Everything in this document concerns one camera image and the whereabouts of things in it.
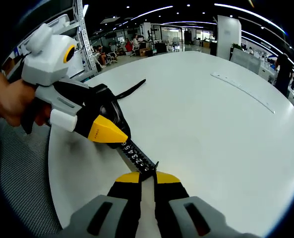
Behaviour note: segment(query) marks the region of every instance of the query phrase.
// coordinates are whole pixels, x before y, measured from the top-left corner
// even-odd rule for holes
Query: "potted plant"
[[[230,49],[230,60],[231,60],[231,58],[232,58],[234,48],[242,50],[242,47],[241,47],[240,45],[238,45],[238,44],[236,44],[236,43],[232,43],[232,47],[231,47],[231,49]]]

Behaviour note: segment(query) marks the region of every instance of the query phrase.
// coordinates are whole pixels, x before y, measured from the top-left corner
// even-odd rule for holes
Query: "white round table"
[[[211,73],[227,76],[258,101]],[[241,233],[267,235],[294,198],[294,107],[272,85],[230,61],[199,52],[131,62],[89,80],[115,95],[132,140],[158,170],[178,177],[190,196],[222,212]],[[49,178],[63,227],[70,216],[130,170],[116,150],[52,128]]]

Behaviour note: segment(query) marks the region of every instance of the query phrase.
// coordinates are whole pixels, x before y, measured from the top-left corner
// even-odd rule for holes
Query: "yellow circular marker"
[[[73,57],[74,52],[75,52],[75,45],[71,45],[64,55],[63,63],[67,63]]]

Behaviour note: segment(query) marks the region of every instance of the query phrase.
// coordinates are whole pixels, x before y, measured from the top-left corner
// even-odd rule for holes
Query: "human hand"
[[[36,88],[26,84],[22,79],[11,84],[0,73],[0,117],[12,126],[19,126],[27,106],[35,98]],[[44,104],[35,118],[38,125],[43,125],[50,118],[51,106]]]

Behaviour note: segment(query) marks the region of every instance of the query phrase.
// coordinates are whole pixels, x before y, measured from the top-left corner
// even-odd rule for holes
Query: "measuring tape blade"
[[[159,162],[153,163],[131,139],[121,144],[120,149],[141,174],[150,174],[156,170]]]

